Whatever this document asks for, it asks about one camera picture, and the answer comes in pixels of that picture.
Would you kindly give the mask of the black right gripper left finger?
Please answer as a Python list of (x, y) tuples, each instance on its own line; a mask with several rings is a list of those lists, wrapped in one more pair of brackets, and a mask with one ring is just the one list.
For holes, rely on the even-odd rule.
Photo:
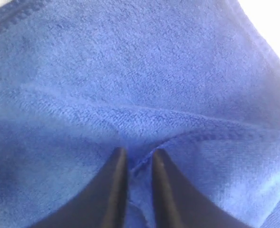
[(128, 192), (127, 154), (116, 148), (91, 182), (34, 228), (121, 228)]

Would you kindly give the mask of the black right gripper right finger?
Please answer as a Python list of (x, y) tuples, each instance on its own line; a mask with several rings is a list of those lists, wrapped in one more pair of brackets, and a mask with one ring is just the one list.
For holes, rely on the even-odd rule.
[(152, 156), (152, 194), (158, 228), (247, 227), (201, 194), (163, 149)]

